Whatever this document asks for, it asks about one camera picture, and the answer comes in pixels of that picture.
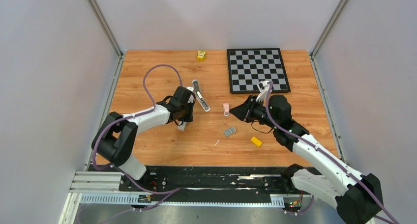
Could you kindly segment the white staples box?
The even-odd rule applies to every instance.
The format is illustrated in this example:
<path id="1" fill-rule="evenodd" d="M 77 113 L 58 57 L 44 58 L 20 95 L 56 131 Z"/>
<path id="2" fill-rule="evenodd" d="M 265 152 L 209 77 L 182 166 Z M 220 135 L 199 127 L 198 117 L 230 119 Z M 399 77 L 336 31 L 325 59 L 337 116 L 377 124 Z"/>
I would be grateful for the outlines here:
<path id="1" fill-rule="evenodd" d="M 185 127 L 186 127 L 186 122 L 179 121 L 179 124 L 177 126 L 177 129 L 180 130 L 180 131 L 184 131 L 185 130 Z"/>

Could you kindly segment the pink white small stapler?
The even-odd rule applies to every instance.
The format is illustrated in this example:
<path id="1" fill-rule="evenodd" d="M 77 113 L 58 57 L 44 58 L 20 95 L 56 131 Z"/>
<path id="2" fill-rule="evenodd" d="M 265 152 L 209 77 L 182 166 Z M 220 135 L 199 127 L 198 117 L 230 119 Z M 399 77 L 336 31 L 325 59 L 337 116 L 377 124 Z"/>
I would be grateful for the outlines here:
<path id="1" fill-rule="evenodd" d="M 229 103 L 223 103 L 223 114 L 225 116 L 229 116 L 230 115 L 229 110 L 230 110 Z"/>

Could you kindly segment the grey staples tray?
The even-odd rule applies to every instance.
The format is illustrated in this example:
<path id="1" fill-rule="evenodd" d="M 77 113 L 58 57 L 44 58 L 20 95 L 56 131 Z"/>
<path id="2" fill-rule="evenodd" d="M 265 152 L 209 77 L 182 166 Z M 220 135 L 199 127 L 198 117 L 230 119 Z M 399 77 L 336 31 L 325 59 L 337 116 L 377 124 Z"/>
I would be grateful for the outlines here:
<path id="1" fill-rule="evenodd" d="M 229 136 L 233 135 L 236 132 L 237 132 L 236 128 L 234 126 L 232 126 L 232 127 L 228 128 L 228 129 L 226 129 L 223 133 L 224 133 L 225 137 L 229 137 Z"/>

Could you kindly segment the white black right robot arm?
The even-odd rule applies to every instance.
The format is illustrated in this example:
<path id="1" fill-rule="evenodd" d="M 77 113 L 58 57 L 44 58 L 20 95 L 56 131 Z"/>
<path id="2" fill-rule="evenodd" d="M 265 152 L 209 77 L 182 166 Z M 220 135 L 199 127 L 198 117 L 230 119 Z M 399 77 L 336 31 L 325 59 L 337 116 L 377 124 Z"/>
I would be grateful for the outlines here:
<path id="1" fill-rule="evenodd" d="M 310 132 L 292 118 L 292 107 L 283 95 L 273 95 L 267 104 L 256 96 L 229 110 L 237 119 L 258 121 L 273 130 L 276 141 L 307 160 L 320 175 L 293 164 L 281 174 L 281 187 L 287 193 L 306 191 L 333 207 L 347 224 L 369 224 L 383 205 L 381 182 L 374 174 L 364 175 L 345 164 Z"/>

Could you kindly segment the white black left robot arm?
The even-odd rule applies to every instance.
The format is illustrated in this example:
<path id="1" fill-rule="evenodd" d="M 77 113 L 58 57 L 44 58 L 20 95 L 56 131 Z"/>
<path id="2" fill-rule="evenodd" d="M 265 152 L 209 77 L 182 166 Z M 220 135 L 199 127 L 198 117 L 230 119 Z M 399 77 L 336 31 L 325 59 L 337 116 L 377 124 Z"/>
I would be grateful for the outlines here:
<path id="1" fill-rule="evenodd" d="M 109 113 L 100 126 L 91 148 L 110 164 L 132 178 L 138 191 L 150 187 L 147 168 L 133 155 L 136 136 L 156 126 L 171 122 L 182 125 L 193 121 L 196 96 L 193 87 L 179 86 L 172 96 L 157 102 L 154 107 L 131 114 Z"/>

